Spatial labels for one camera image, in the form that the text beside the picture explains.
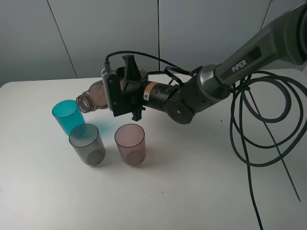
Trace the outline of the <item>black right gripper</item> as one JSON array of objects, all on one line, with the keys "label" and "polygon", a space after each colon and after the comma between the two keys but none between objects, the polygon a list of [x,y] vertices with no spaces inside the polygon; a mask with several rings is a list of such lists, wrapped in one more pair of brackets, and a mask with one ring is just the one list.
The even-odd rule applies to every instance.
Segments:
[{"label": "black right gripper", "polygon": [[134,55],[125,55],[122,58],[125,61],[122,92],[132,94],[132,120],[142,119],[144,106],[163,112],[174,111],[173,99],[178,100],[179,85],[142,81]]}]

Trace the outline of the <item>dark grey Piper robot arm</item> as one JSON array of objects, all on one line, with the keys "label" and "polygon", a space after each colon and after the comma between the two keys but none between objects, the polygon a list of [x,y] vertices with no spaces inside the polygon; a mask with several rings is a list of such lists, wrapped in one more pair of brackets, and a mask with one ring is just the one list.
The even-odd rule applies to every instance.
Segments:
[{"label": "dark grey Piper robot arm", "polygon": [[270,22],[221,64],[199,67],[189,72],[190,80],[176,86],[142,80],[134,56],[125,60],[124,104],[141,119],[145,107],[168,114],[179,124],[188,124],[194,115],[229,96],[229,86],[282,60],[302,65],[307,60],[307,5],[291,9]]}]

